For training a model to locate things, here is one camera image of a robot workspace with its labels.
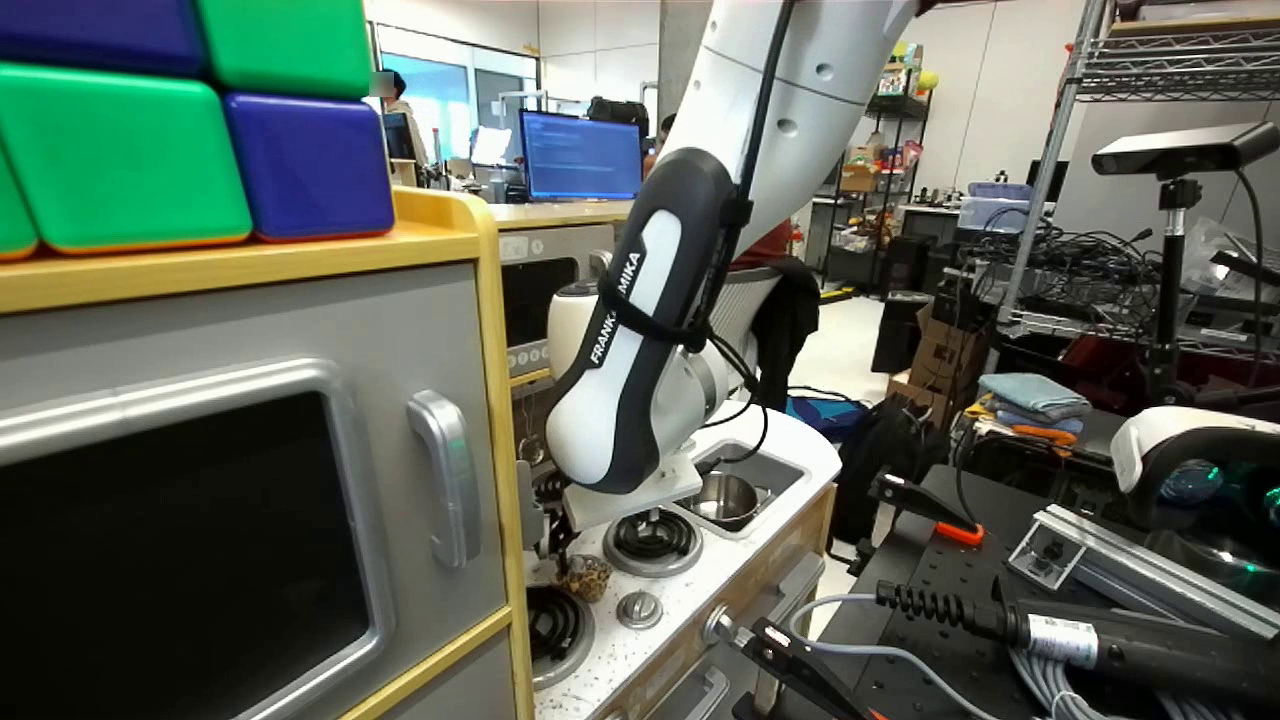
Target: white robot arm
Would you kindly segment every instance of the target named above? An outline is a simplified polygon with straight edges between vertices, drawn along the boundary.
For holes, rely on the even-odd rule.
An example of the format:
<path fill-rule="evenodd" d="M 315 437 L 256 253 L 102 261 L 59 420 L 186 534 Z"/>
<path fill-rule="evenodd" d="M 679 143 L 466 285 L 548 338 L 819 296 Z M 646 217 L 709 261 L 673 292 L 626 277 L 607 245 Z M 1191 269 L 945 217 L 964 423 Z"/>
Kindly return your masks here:
<path fill-rule="evenodd" d="M 709 338 L 752 360 L 748 323 L 772 289 L 724 285 L 726 263 L 809 204 L 910 12 L 914 0 L 715 0 L 548 412 L 570 492 L 607 507 L 580 526 L 700 487 L 679 448 L 737 386 Z"/>

